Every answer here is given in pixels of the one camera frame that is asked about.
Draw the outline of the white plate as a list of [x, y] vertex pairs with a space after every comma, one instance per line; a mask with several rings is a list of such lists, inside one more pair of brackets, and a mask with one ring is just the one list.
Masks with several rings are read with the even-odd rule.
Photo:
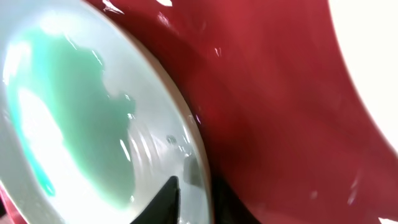
[[354, 86], [376, 126], [397, 149], [397, 0], [329, 0]]

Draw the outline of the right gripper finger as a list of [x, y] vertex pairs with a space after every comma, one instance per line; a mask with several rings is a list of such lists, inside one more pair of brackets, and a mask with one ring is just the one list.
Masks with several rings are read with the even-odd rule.
[[180, 187], [171, 176], [143, 212], [131, 224], [177, 224], [180, 214]]

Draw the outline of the light blue plate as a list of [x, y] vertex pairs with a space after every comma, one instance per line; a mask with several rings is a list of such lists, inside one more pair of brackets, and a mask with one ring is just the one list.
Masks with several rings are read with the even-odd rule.
[[135, 37], [83, 1], [1, 2], [1, 187], [27, 223], [131, 223], [171, 176], [214, 223], [192, 113]]

